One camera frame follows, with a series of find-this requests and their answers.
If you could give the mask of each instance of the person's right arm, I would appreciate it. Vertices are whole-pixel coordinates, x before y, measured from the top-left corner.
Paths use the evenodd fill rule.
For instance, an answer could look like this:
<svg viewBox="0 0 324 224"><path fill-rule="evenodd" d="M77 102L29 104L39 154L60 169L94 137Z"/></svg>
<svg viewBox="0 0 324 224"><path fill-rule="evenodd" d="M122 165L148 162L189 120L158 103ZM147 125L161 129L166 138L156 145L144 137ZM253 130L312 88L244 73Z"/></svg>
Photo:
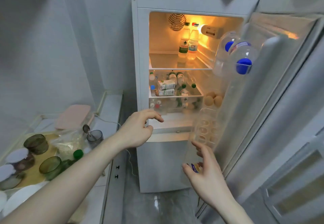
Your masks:
<svg viewBox="0 0 324 224"><path fill-rule="evenodd" d="M233 198L212 149L196 141L192 144L197 148L197 155L204 159L203 163L199 163L202 173L195 173L187 164L183 164L182 168L199 197L214 208L226 223L253 224Z"/></svg>

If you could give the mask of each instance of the power cord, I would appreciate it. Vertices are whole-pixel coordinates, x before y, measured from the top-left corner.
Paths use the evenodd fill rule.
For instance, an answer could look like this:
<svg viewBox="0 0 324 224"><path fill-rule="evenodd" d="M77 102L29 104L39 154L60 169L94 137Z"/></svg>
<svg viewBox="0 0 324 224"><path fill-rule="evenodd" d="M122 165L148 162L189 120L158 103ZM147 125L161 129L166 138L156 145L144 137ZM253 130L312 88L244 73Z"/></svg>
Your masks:
<svg viewBox="0 0 324 224"><path fill-rule="evenodd" d="M104 122L106 122L106 123L115 123L115 124L118 124L118 125L121 127L121 125L120 125L119 123L106 121L106 120L102 119L100 116L98 116L98 115L96 115L96 114L94 114L94 115L95 115L95 117L99 118L101 121L104 121ZM127 151L128 154L129 154L128 162L131 164L131 167L132 167L132 175L135 176L135 177L138 177L137 175L135 175L135 174L133 173L133 165L132 165L132 162L131 162L131 157L132 157L132 156L131 156L131 153L130 153L127 149L126 149L126 151Z"/></svg>

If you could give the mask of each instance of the blue bottle cap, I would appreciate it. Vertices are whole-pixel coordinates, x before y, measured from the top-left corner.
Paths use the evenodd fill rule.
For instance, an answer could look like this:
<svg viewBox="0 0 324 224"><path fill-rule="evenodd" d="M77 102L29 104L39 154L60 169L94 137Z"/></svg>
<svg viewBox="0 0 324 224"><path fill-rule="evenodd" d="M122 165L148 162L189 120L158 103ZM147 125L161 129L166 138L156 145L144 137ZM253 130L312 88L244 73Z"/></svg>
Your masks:
<svg viewBox="0 0 324 224"><path fill-rule="evenodd" d="M233 43L234 42L230 41L230 42L228 42L228 43L225 44L225 50L226 50L226 52L229 51L229 49L231 48L231 46L233 45Z"/></svg>
<svg viewBox="0 0 324 224"><path fill-rule="evenodd" d="M241 75L247 74L252 65L252 61L248 58L241 58L239 61L236 62L236 72Z"/></svg>

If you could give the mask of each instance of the person's left arm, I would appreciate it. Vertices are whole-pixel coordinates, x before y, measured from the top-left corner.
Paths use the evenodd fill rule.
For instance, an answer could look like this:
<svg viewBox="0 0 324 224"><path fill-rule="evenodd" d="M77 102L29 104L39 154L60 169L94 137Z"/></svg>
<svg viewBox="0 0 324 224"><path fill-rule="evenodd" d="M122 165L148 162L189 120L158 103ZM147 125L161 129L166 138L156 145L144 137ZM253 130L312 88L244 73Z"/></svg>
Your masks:
<svg viewBox="0 0 324 224"><path fill-rule="evenodd" d="M85 155L54 180L10 213L1 224L65 224L87 196L91 188L122 150L142 145L152 135L147 119L163 122L159 113L144 110L133 113L124 125L95 149Z"/></svg>

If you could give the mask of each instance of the hand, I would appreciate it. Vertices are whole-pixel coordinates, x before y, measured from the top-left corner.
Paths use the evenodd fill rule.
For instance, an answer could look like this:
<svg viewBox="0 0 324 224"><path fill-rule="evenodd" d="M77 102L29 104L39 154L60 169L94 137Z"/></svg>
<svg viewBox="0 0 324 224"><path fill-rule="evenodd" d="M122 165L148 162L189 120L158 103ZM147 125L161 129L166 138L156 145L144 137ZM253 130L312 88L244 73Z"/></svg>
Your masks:
<svg viewBox="0 0 324 224"><path fill-rule="evenodd" d="M161 114L154 110L146 109L134 112L114 137L117 137L119 141L123 143L124 148L138 147L144 144L148 138L151 137L153 132L153 127L151 125L145 127L147 119L156 119L161 123L164 122Z"/></svg>
<svg viewBox="0 0 324 224"><path fill-rule="evenodd" d="M202 173L195 173L189 165L183 164L184 173L189 178L193 189L205 203L215 209L225 206L234 198L225 182L213 150L196 141L193 141L192 144L197 149L197 155L204 159L203 163L199 162Z"/></svg>

